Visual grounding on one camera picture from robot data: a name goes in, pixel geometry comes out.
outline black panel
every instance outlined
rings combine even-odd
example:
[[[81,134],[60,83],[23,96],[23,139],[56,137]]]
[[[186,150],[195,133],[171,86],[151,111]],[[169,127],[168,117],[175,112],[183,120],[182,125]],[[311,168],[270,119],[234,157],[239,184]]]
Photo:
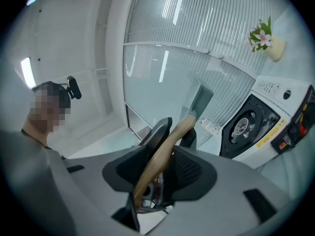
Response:
[[[266,135],[279,119],[279,115],[265,103],[250,95],[223,128],[220,155],[232,159],[243,153]]]
[[[309,87],[302,104],[291,119],[290,124],[271,142],[278,154],[294,148],[295,145],[308,133],[315,123],[315,93]]]
[[[258,189],[244,191],[244,195],[251,204],[261,223],[270,219],[277,213],[271,203]]]
[[[67,168],[68,172],[69,173],[73,173],[73,172],[76,172],[76,171],[80,171],[84,169],[84,166],[83,165],[73,165],[73,166],[70,166]]]
[[[196,149],[197,146],[197,134],[194,128],[189,130],[182,138],[181,143],[179,144],[181,147],[187,147],[191,149]]]
[[[163,172],[163,201],[197,200],[205,195],[217,181],[217,171],[201,158],[174,147],[169,167]]]
[[[141,146],[146,146],[147,149],[151,151],[149,160],[168,137],[172,122],[173,120],[171,117],[160,120],[139,144]]]
[[[134,209],[132,194],[129,195],[127,204],[115,212],[112,218],[124,224],[125,226],[136,230],[137,232],[140,231],[140,225],[137,219],[137,213]]]
[[[102,170],[103,178],[115,191],[132,193],[149,162],[149,155],[150,151],[145,146],[136,148],[106,164]]]

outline flower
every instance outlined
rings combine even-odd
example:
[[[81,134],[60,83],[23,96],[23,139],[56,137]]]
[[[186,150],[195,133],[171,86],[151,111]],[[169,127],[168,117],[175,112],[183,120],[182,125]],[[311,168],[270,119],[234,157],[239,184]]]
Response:
[[[264,30],[260,30],[259,34],[254,34],[254,36],[258,39],[260,39],[260,45],[261,46],[271,46],[270,39],[271,35],[270,34],[265,34]]]
[[[251,48],[255,48],[255,51],[257,51],[258,48],[258,42],[255,42],[253,39],[251,39]]]

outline vase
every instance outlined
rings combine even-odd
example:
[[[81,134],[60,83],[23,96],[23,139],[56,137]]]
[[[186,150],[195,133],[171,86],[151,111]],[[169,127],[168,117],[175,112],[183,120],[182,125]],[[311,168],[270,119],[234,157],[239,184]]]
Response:
[[[264,50],[265,54],[272,60],[278,61],[284,53],[285,41],[272,34],[270,40],[271,46]]]

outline control lever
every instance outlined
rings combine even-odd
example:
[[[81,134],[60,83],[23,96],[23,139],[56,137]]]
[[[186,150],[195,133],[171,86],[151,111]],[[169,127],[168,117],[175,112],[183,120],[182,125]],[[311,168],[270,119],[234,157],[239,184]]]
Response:
[[[309,129],[315,124],[315,105],[310,104],[303,114],[303,127]]]

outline yellow label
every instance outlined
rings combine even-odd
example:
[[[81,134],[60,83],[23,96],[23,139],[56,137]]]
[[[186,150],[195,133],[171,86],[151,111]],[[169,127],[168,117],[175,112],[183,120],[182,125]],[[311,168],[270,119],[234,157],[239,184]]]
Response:
[[[269,142],[273,136],[275,136],[281,129],[282,127],[286,124],[285,119],[281,119],[280,123],[277,124],[264,138],[262,138],[258,143],[257,143],[257,148],[262,147],[265,145],[265,143]]]

